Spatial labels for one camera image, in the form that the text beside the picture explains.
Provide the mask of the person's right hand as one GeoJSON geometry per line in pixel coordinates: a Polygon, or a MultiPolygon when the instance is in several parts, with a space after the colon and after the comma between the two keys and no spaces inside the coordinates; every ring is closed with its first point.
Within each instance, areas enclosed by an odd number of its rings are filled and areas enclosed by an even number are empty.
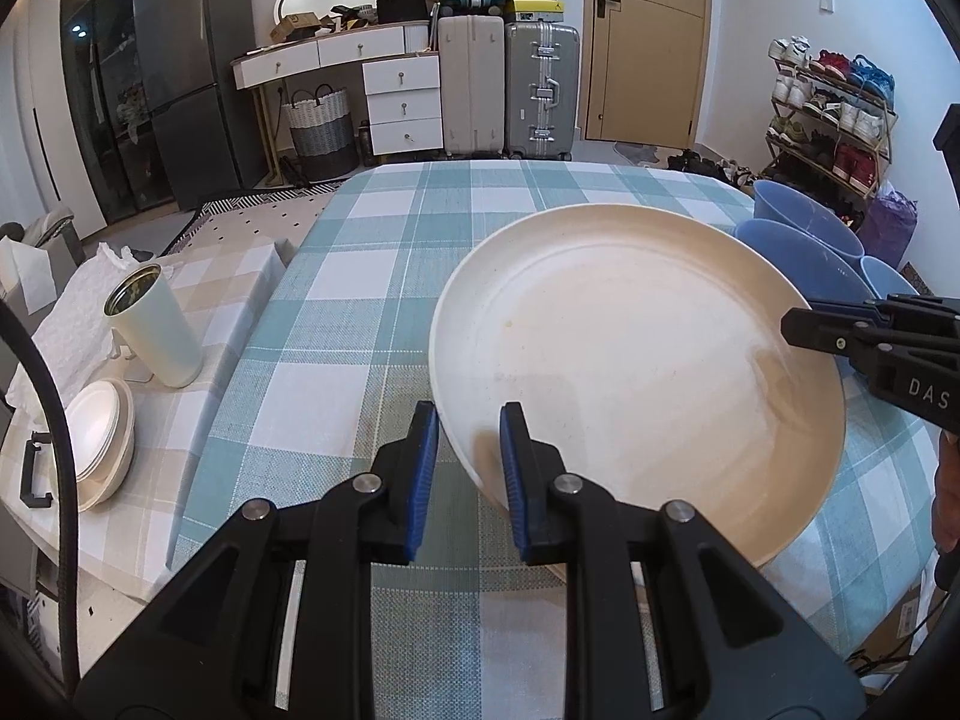
{"type": "Polygon", "coordinates": [[[939,465],[934,477],[932,536],[941,553],[950,553],[960,539],[960,454],[958,437],[939,436],[939,465]]]}

